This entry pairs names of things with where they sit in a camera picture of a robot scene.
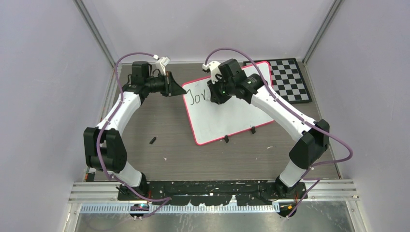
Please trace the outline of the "pink framed whiteboard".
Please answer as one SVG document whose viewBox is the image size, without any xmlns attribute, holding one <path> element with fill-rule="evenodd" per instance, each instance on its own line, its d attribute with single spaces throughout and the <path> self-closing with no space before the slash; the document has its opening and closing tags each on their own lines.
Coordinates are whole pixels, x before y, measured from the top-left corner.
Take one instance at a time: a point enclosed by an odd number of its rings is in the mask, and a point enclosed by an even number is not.
<svg viewBox="0 0 410 232">
<path fill-rule="evenodd" d="M 197 145 L 222 140 L 225 136 L 246 132 L 274 121 L 259 108 L 235 96 L 221 105 L 211 102 L 207 86 L 209 80 L 208 76 L 182 85 L 187 92 L 183 95 L 183 101 Z"/>
</svg>

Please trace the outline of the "black marker cap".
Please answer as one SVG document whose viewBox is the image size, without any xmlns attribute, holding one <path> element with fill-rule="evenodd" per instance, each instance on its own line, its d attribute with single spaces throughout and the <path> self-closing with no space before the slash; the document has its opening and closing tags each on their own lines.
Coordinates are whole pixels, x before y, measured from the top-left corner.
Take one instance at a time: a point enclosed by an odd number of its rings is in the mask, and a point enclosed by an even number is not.
<svg viewBox="0 0 410 232">
<path fill-rule="evenodd" d="M 152 145 L 152 144 L 156 141 L 156 139 L 157 139 L 157 137 L 153 137 L 153 138 L 150 140 L 149 144 Z"/>
</svg>

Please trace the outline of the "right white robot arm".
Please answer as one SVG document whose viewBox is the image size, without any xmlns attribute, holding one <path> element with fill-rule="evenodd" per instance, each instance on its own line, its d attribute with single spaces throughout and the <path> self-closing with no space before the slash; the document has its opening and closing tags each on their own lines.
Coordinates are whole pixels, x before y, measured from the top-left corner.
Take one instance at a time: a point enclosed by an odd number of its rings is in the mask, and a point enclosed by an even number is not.
<svg viewBox="0 0 410 232">
<path fill-rule="evenodd" d="M 290 160 L 275 181 L 278 196 L 286 199 L 295 193 L 295 186 L 328 149 L 330 125 L 324 119 L 308 117 L 285 101 L 267 83 L 260 68 L 255 63 L 253 66 L 256 73 L 247 75 L 232 58 L 223 63 L 204 63 L 202 69 L 211 76 L 207 82 L 211 102 L 221 105 L 231 97 L 244 100 L 270 116 L 295 141 L 289 152 Z"/>
</svg>

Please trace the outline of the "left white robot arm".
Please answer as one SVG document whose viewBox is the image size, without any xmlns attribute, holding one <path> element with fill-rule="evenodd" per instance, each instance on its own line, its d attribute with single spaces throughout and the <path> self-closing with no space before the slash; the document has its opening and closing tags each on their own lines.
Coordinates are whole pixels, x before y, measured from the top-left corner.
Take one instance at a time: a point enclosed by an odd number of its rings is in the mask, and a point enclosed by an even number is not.
<svg viewBox="0 0 410 232">
<path fill-rule="evenodd" d="M 143 200 L 148 194 L 146 176 L 127 161 L 127 151 L 122 133 L 131 116 L 140 108 L 150 93 L 159 92 L 165 97 L 186 94 L 165 67 L 169 58 L 159 58 L 155 66 L 156 76 L 151 74 L 152 66 L 146 61 L 135 61 L 129 81 L 122 87 L 117 102 L 109 114 L 96 126 L 84 131 L 85 159 L 89 168 L 106 171 L 109 176 L 123 182 L 122 190 L 130 187 L 130 194 Z"/>
</svg>

